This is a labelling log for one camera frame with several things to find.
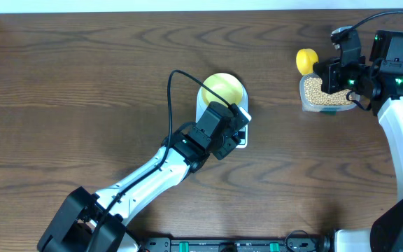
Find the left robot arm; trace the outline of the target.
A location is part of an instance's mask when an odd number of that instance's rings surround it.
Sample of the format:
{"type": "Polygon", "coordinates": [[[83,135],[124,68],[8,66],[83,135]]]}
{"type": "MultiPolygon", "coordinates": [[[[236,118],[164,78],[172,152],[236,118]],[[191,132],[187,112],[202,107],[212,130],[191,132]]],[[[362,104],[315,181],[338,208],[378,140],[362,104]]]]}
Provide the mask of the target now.
{"type": "Polygon", "coordinates": [[[198,171],[214,155],[229,155],[251,120],[242,107],[212,101],[197,122],[181,125],[157,153],[117,183],[89,193],[71,192],[37,244],[39,251],[137,251],[131,220],[165,190],[198,171]]]}

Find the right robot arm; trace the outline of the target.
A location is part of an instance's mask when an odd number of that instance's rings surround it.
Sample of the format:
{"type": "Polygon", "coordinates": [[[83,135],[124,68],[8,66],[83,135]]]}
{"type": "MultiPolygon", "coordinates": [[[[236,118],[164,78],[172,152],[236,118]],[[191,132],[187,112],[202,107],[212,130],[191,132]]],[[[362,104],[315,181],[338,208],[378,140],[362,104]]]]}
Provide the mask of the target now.
{"type": "Polygon", "coordinates": [[[403,251],[403,32],[378,30],[370,64],[361,54],[358,32],[342,27],[331,41],[340,56],[318,62],[313,71],[328,94],[348,90],[368,98],[367,110],[378,119],[388,140],[395,178],[397,203],[369,229],[338,230],[332,235],[332,251],[403,251]]]}

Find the yellow measuring scoop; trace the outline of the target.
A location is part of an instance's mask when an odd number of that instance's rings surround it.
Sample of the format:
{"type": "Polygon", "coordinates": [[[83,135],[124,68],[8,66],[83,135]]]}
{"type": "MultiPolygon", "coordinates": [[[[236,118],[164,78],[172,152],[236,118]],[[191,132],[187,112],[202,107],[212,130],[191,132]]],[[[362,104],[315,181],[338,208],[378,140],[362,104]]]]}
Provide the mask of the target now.
{"type": "Polygon", "coordinates": [[[318,54],[310,48],[301,49],[296,55],[296,65],[301,75],[313,73],[313,65],[319,62],[318,54]]]}

